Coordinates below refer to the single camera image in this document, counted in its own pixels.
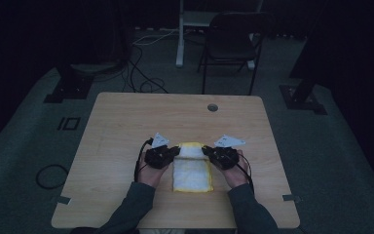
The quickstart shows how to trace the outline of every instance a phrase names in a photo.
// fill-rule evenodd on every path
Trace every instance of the table leg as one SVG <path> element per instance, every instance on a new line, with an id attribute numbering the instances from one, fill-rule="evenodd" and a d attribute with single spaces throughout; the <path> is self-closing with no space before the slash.
<path id="1" fill-rule="evenodd" d="M 179 26 L 178 26 L 178 48 L 177 58 L 175 60 L 176 67 L 183 66 L 184 60 L 184 0 L 180 0 L 180 15 L 179 15 Z"/>

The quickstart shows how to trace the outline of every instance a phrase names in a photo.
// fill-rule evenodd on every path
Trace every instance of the table top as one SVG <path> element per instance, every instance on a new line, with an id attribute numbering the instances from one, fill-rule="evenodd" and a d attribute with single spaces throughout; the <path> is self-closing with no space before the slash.
<path id="1" fill-rule="evenodd" d="M 211 112 L 209 104 L 218 110 Z M 248 159 L 255 197 L 279 228 L 296 228 L 293 201 L 268 117 L 260 97 L 101 93 L 78 147 L 52 225 L 99 227 L 125 198 L 142 143 L 160 133 L 168 147 L 179 142 L 214 146 L 223 135 L 245 140 L 238 149 Z M 172 164 L 157 188 L 154 208 L 138 228 L 235 228 L 227 196 L 230 187 L 212 166 L 214 191 L 172 191 Z"/>

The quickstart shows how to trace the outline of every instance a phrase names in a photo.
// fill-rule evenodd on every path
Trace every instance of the floor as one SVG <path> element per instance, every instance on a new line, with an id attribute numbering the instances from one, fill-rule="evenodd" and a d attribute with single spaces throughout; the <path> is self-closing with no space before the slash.
<path id="1" fill-rule="evenodd" d="M 168 31 L 137 31 L 135 36 L 151 34 L 166 35 Z M 202 73 L 196 70 L 203 36 L 195 32 L 186 35 L 181 68 L 175 67 L 176 32 L 155 41 L 157 38 L 138 41 L 149 45 L 134 48 L 131 61 L 139 59 L 136 66 L 143 74 L 169 93 L 199 94 Z M 294 39 L 268 39 L 252 93 L 265 103 L 290 188 L 301 199 L 296 203 L 300 227 L 280 233 L 374 233 L 374 174 L 331 93 L 321 86 L 314 89 L 327 115 L 289 110 L 281 96 L 279 85 L 297 86 L 300 82 L 288 76 L 303 46 L 303 41 Z M 138 90 L 164 92 L 155 85 L 142 85 L 145 78 L 136 70 L 131 73 L 132 68 L 129 65 L 121 71 L 96 75 L 86 99 L 65 99 L 62 103 L 43 102 L 59 80 L 55 69 L 36 83 L 0 134 L 0 233 L 69 233 L 68 229 L 51 227 L 61 187 L 43 189 L 35 177 L 52 164 L 70 168 L 99 93 L 132 92 L 131 81 Z M 88 73 L 99 67 L 85 65 L 81 69 Z M 245 95 L 250 75 L 246 69 L 237 72 L 232 67 L 211 67 L 206 93 Z M 81 121 L 76 130 L 64 131 L 58 128 L 62 118 Z M 66 174 L 52 168 L 40 179 L 57 185 Z"/>

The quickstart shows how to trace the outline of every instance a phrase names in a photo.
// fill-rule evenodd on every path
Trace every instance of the hand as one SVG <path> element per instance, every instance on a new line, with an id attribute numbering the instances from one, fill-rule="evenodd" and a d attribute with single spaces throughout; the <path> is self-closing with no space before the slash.
<path id="1" fill-rule="evenodd" d="M 145 163 L 144 157 L 145 153 L 142 153 L 139 162 L 140 171 L 138 171 L 138 182 L 145 183 L 154 188 L 157 188 L 163 173 L 168 169 L 168 165 L 163 167 L 162 169 L 155 169 Z"/>
<path id="2" fill-rule="evenodd" d="M 243 155 L 243 152 L 241 150 L 238 150 L 238 154 Z M 247 173 L 248 165 L 244 161 L 244 158 L 242 156 L 239 156 L 239 165 Z M 229 170 L 220 170 L 220 169 L 218 170 L 224 175 L 224 177 L 226 178 L 227 184 L 229 184 L 231 188 L 235 188 L 237 186 L 247 183 L 246 175 L 237 166 Z"/>

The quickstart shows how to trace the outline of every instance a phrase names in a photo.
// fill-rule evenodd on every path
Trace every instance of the yellow cloth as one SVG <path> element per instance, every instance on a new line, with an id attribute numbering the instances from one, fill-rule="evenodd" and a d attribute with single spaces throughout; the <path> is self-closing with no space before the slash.
<path id="1" fill-rule="evenodd" d="M 174 158 L 173 162 L 173 191 L 212 191 L 210 162 L 203 154 L 203 145 L 197 142 L 186 142 L 178 146 L 180 154 Z"/>

